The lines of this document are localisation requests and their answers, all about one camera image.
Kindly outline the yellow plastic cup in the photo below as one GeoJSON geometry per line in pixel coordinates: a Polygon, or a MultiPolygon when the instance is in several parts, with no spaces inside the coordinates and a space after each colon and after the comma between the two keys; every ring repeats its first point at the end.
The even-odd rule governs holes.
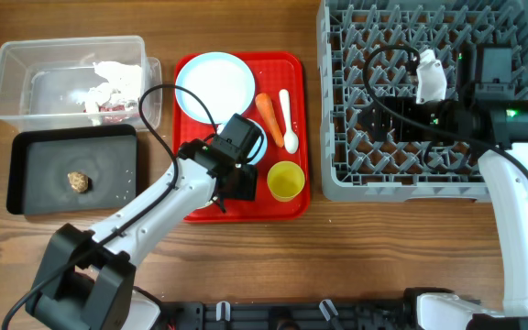
{"type": "Polygon", "coordinates": [[[269,191],[279,202],[293,200],[303,190],[305,183],[302,168],[287,160],[274,164],[267,175],[269,191]]]}

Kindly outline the white plastic spoon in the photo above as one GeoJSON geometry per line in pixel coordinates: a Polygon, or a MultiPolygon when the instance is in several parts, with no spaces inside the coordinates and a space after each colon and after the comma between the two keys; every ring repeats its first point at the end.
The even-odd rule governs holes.
{"type": "Polygon", "coordinates": [[[285,133],[283,136],[284,147],[288,153],[295,154],[299,147],[299,139],[292,129],[291,99],[289,91],[286,89],[280,90],[279,98],[285,124],[285,133]]]}

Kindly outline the orange carrot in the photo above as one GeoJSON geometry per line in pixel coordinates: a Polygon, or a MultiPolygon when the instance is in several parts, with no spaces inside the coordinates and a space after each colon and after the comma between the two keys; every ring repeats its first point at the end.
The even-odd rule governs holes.
{"type": "Polygon", "coordinates": [[[270,96],[267,93],[259,93],[255,98],[256,107],[277,147],[284,147],[283,135],[276,120],[274,108],[270,96]]]}

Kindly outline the light blue plate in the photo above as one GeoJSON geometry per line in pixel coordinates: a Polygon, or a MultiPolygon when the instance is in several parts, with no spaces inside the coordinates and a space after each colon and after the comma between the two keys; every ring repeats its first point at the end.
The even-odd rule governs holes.
{"type": "Polygon", "coordinates": [[[195,94],[175,91],[180,109],[192,120],[216,125],[227,122],[233,114],[242,115],[252,104],[256,80],[251,69],[239,57],[224,52],[200,54],[184,64],[175,84],[195,94]]]}

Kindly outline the brown food lump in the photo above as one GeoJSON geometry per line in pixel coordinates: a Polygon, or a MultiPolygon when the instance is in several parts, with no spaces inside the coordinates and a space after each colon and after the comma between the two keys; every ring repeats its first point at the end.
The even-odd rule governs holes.
{"type": "Polygon", "coordinates": [[[72,171],[67,174],[68,182],[76,193],[86,193],[89,190],[89,177],[78,171],[72,171]]]}

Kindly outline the white wrapper waste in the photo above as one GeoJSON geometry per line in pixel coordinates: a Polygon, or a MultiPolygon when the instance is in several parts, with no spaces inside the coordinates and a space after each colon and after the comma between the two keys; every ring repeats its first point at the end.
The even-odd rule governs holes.
{"type": "Polygon", "coordinates": [[[84,97],[84,113],[94,127],[121,123],[132,115],[115,115],[138,108],[142,85],[142,68],[117,61],[100,61],[93,65],[93,72],[104,82],[89,89],[84,97]]]}

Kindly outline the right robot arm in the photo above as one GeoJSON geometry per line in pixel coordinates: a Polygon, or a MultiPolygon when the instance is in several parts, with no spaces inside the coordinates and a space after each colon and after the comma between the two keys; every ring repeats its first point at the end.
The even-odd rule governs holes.
{"type": "Polygon", "coordinates": [[[528,100],[518,99],[514,91],[512,51],[493,44],[461,51],[454,99],[446,97],[446,77],[434,52],[407,52],[417,94],[373,96],[371,127],[376,132],[396,127],[417,138],[465,142],[478,152],[504,271],[501,311],[451,291],[409,289],[407,323],[417,329],[528,329],[528,100]]]}

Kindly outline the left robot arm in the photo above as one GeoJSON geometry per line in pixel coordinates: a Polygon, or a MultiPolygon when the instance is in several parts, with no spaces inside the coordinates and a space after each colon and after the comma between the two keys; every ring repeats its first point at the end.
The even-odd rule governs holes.
{"type": "Polygon", "coordinates": [[[254,200],[258,172],[252,159],[261,149],[261,138],[182,144],[167,171],[120,211],[86,231],[66,224],[55,232],[20,305],[51,329],[153,328],[160,304],[135,289],[138,266],[212,199],[254,200]]]}

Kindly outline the grey dishwasher rack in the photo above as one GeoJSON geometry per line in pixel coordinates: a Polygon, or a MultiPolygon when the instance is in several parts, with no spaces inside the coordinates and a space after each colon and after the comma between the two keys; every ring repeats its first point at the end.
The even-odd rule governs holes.
{"type": "Polygon", "coordinates": [[[489,192],[468,146],[431,147],[394,132],[381,141],[361,117],[372,98],[414,97],[406,47],[432,50],[442,62],[446,94],[456,97],[461,49],[481,43],[512,51],[515,95],[528,100],[528,1],[323,1],[316,17],[322,88],[321,164],[324,195],[339,202],[467,198],[489,192]]]}

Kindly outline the red serving tray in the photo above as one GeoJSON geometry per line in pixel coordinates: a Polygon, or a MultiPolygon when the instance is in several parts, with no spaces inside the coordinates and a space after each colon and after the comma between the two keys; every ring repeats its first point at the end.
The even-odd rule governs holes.
{"type": "Polygon", "coordinates": [[[225,211],[216,205],[209,205],[189,214],[185,221],[189,224],[220,224],[232,222],[268,222],[292,220],[301,216],[311,201],[310,183],[304,183],[302,191],[288,202],[276,200],[267,184],[270,168],[280,161],[298,164],[305,177],[309,176],[308,137],[306,127],[306,107],[304,100],[303,66],[290,52],[262,51],[237,52],[255,76],[256,92],[270,96],[275,115],[281,127],[284,126],[279,100],[279,91],[286,89],[291,100],[292,127],[299,139],[296,153],[290,154],[270,142],[263,159],[258,162],[258,184],[254,201],[224,201],[225,211]]]}

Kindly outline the black plastic tray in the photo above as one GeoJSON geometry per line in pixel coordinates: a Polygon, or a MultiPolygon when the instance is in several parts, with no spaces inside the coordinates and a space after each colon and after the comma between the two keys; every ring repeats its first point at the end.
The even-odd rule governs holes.
{"type": "Polygon", "coordinates": [[[45,215],[121,208],[138,195],[138,139],[131,125],[28,131],[12,143],[6,209],[45,215]],[[75,192],[67,174],[86,174],[89,190],[75,192]]]}

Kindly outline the clear plastic bin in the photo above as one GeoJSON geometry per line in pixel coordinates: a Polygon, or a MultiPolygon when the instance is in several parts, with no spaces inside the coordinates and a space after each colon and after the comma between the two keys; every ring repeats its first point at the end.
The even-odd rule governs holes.
{"type": "Polygon", "coordinates": [[[10,41],[0,49],[0,120],[19,131],[93,127],[84,110],[90,88],[105,79],[94,64],[117,61],[142,68],[137,109],[117,123],[137,130],[160,124],[162,95],[146,95],[162,82],[160,61],[146,53],[139,36],[55,38],[10,41]]]}

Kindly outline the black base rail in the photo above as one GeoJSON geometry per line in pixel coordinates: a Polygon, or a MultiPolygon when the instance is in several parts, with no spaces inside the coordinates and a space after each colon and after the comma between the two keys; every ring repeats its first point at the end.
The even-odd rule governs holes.
{"type": "Polygon", "coordinates": [[[161,330],[417,329],[403,300],[308,303],[164,302],[161,330]]]}

